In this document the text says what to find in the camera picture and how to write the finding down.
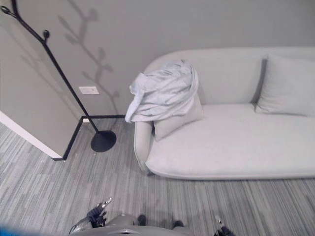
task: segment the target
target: gray carpet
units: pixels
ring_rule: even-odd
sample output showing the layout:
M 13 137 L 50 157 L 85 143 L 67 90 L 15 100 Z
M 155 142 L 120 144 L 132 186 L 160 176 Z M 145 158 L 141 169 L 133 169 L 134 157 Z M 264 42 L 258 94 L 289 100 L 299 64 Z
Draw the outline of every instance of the gray carpet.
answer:
M 100 119 L 116 145 L 90 149 L 93 131 L 83 124 L 68 159 L 46 154 L 0 125 L 0 225 L 66 235 L 87 211 L 112 196 L 110 220 L 118 213 L 148 217 L 148 225 L 171 228 L 181 219 L 197 236 L 212 236 L 219 215 L 237 236 L 314 236 L 315 179 L 183 181 L 141 174 L 133 126 Z

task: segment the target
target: black baseboard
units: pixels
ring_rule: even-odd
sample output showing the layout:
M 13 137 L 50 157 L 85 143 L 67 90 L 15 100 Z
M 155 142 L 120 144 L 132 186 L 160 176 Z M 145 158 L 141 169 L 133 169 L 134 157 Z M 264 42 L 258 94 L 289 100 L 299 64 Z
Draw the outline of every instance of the black baseboard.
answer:
M 67 160 L 67 157 L 68 157 L 69 152 L 70 152 L 70 150 L 72 148 L 74 140 L 77 137 L 79 129 L 81 128 L 81 125 L 83 123 L 83 119 L 86 119 L 86 118 L 87 118 L 86 116 L 81 116 L 81 118 L 79 119 L 77 127 L 75 128 L 75 130 L 73 132 L 73 135 L 72 135 L 72 137 L 70 139 L 70 142 L 68 144 L 67 149 L 65 150 L 65 153 L 64 153 L 63 157 L 62 158 L 51 158 L 51 159 L 53 159 L 54 161 L 65 161 L 65 160 Z M 125 115 L 91 116 L 91 118 L 92 119 L 125 118 Z
M 100 116 L 90 116 L 92 119 L 108 119 L 108 118 L 125 118 L 125 115 L 100 115 Z

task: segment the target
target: light gray sofa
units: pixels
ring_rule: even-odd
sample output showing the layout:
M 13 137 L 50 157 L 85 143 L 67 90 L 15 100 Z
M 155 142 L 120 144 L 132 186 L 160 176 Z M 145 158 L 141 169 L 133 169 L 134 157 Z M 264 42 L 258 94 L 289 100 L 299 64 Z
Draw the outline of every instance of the light gray sofa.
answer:
M 190 50 L 153 61 L 145 72 L 170 60 L 193 64 L 204 118 L 158 142 L 151 122 L 136 122 L 141 169 L 182 179 L 314 177 L 315 118 L 254 112 L 267 55 L 315 60 L 315 47 Z

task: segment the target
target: black coat rack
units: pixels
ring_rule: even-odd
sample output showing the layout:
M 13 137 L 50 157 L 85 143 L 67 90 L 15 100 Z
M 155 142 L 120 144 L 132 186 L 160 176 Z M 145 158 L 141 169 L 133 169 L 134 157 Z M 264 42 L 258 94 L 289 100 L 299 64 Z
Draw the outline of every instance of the black coat rack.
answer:
M 14 17 L 15 19 L 18 20 L 18 22 L 28 31 L 30 32 L 44 47 L 46 53 L 48 54 L 50 60 L 52 61 L 52 63 L 54 64 L 54 66 L 56 67 L 56 69 L 58 70 L 60 76 L 62 77 L 63 81 L 65 82 L 65 84 L 67 85 L 68 89 L 70 90 L 70 92 L 72 93 L 73 97 L 75 98 L 75 100 L 77 101 L 77 103 L 79 104 L 80 108 L 82 109 L 82 111 L 84 112 L 85 116 L 89 119 L 91 125 L 93 126 L 94 130 L 95 130 L 95 135 L 91 140 L 91 148 L 94 151 L 97 152 L 104 152 L 107 151 L 109 149 L 111 149 L 115 142 L 116 142 L 116 135 L 113 131 L 111 130 L 103 130 L 103 131 L 99 131 L 97 129 L 97 127 L 95 126 L 93 120 L 91 119 L 91 116 L 88 114 L 87 110 L 84 108 L 83 104 L 81 103 L 80 99 L 78 98 L 77 94 L 74 92 L 71 84 L 69 83 L 68 79 L 66 78 L 66 76 L 64 75 L 62 69 L 60 68 L 59 64 L 57 63 L 55 57 L 53 56 L 52 52 L 50 51 L 48 45 L 47 45 L 47 39 L 50 36 L 50 33 L 48 30 L 44 30 L 43 32 L 43 36 L 44 38 L 42 38 L 38 33 L 36 33 L 20 16 L 19 11 L 18 11 L 18 6 L 17 6 L 17 2 L 16 0 L 11 0 L 12 3 L 12 8 L 13 8 L 13 13 L 9 10 L 9 8 L 5 7 L 5 6 L 1 6 L 1 10 L 7 14 L 7 15 L 11 15 L 12 17 Z

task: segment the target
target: white baseboard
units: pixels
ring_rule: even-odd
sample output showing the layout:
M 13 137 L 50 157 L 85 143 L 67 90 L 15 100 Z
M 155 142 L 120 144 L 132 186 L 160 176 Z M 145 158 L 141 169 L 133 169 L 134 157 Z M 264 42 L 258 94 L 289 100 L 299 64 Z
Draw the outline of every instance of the white baseboard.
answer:
M 40 140 L 35 138 L 32 134 L 30 134 L 28 131 L 26 131 L 24 128 L 19 126 L 17 123 L 15 123 L 13 120 L 10 119 L 6 114 L 4 114 L 2 111 L 0 111 L 0 122 L 3 123 L 5 126 L 7 126 L 9 129 L 20 135 L 22 138 L 33 144 L 38 149 L 42 150 L 44 153 L 49 155 L 51 158 L 54 159 L 62 159 L 63 157 L 57 154 L 55 151 L 47 147 L 44 143 L 42 143 Z

